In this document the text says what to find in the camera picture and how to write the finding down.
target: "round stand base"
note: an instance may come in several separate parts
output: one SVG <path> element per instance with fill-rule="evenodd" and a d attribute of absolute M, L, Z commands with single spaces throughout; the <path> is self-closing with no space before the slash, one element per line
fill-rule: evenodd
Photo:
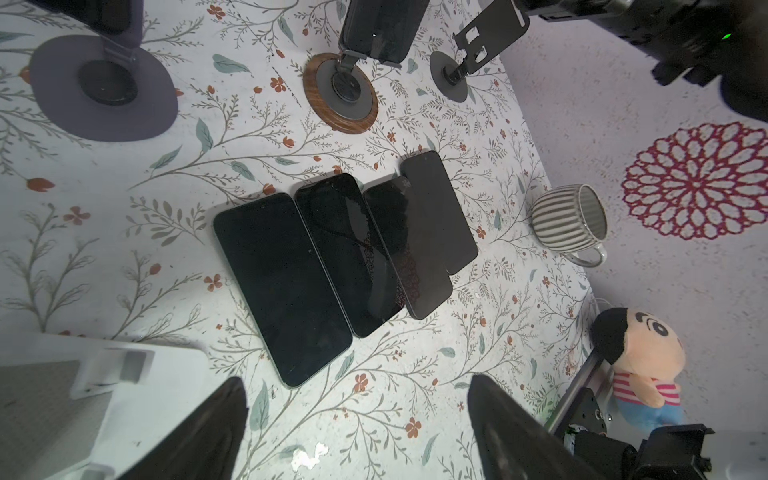
<path fill-rule="evenodd" d="M 140 48 L 134 53 L 135 98 L 125 104 L 102 104 L 90 98 L 78 80 L 83 65 L 105 60 L 101 38 L 68 35 L 48 40 L 29 62 L 40 110 L 62 130 L 87 140 L 136 141 L 162 134 L 179 110 L 174 83 L 150 53 Z"/>
<path fill-rule="evenodd" d="M 342 99 L 332 82 L 338 59 L 333 53 L 321 53 L 310 59 L 304 68 L 304 94 L 315 113 L 333 130 L 361 134 L 371 128 L 379 114 L 376 91 L 362 70 L 354 67 L 352 76 L 359 83 L 360 96 L 357 101 Z"/>
<path fill-rule="evenodd" d="M 441 51 L 434 51 L 429 56 L 429 70 L 438 90 L 448 99 L 463 103 L 467 99 L 466 79 L 462 78 L 458 84 L 451 85 L 443 74 L 444 71 L 453 71 L 456 67 L 458 67 L 458 63 Z"/>

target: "striped mug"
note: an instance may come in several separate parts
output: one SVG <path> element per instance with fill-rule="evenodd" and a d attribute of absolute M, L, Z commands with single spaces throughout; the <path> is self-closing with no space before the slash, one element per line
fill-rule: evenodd
<path fill-rule="evenodd" d="M 533 231 L 542 245 L 563 253 L 578 266 L 594 267 L 607 258 L 602 241 L 608 232 L 605 209 L 589 185 L 565 185 L 536 200 L 531 214 Z M 588 248 L 600 254 L 595 261 L 573 255 Z"/>

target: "white table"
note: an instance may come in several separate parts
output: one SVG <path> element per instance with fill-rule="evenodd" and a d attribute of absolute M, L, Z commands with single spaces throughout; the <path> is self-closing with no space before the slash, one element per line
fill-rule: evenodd
<path fill-rule="evenodd" d="M 29 34 L 0 45 L 0 328 L 202 349 L 222 380 L 243 377 L 253 406 L 235 478 L 292 478 L 294 451 L 312 459 L 318 444 L 327 454 L 298 475 L 477 478 L 471 375 L 492 376 L 543 421 L 590 349 L 584 272 L 529 227 L 548 181 L 514 92 L 498 61 L 468 79 L 464 104 L 437 92 L 430 52 L 455 53 L 450 35 L 479 11 L 476 0 L 443 0 L 401 71 L 361 64 L 379 94 L 373 128 L 333 132 L 300 71 L 336 50 L 346 6 L 282 3 L 148 2 L 144 47 L 171 73 L 180 111 L 165 134 L 129 144 L 60 131 L 25 83 L 37 45 L 86 31 L 23 2 L 0 6 L 0 31 Z M 214 54 L 246 70 L 222 73 Z M 429 318 L 404 311 L 301 388 L 283 388 L 217 249 L 214 214 L 334 171 L 364 184 L 391 177 L 402 156 L 430 148 L 476 232 L 477 260 Z"/>

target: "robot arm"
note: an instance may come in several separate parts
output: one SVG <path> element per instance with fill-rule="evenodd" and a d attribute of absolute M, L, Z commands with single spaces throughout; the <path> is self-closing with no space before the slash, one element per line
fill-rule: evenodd
<path fill-rule="evenodd" d="M 722 76 L 729 108 L 768 122 L 768 3 L 763 0 L 517 0 L 548 22 L 586 18 L 659 63 L 656 81 Z"/>

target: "striped shirt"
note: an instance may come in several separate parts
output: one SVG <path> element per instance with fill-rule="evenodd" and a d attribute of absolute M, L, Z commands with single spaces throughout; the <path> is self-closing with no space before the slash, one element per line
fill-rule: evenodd
<path fill-rule="evenodd" d="M 664 401 L 667 405 L 680 405 L 680 390 L 675 386 L 674 383 L 662 382 L 659 379 L 651 380 L 654 381 L 656 390 L 658 390 L 659 393 L 664 397 Z M 624 402 L 644 405 L 629 386 L 629 373 L 614 373 L 614 396 Z"/>

